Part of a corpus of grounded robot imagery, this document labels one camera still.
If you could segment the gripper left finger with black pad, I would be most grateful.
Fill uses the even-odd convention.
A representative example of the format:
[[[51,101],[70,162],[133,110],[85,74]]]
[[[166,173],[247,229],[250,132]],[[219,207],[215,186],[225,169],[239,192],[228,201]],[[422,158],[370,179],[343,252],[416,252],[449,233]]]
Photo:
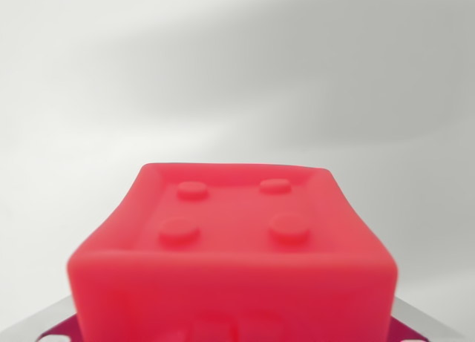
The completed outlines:
[[[7,327],[1,341],[80,341],[76,310],[71,296]]]

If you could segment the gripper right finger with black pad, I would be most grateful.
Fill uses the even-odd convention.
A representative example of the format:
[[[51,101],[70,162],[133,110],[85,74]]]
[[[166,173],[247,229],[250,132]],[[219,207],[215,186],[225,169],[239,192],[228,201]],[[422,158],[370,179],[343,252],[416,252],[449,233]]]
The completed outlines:
[[[472,341],[467,336],[396,297],[392,308],[389,341],[401,340]]]

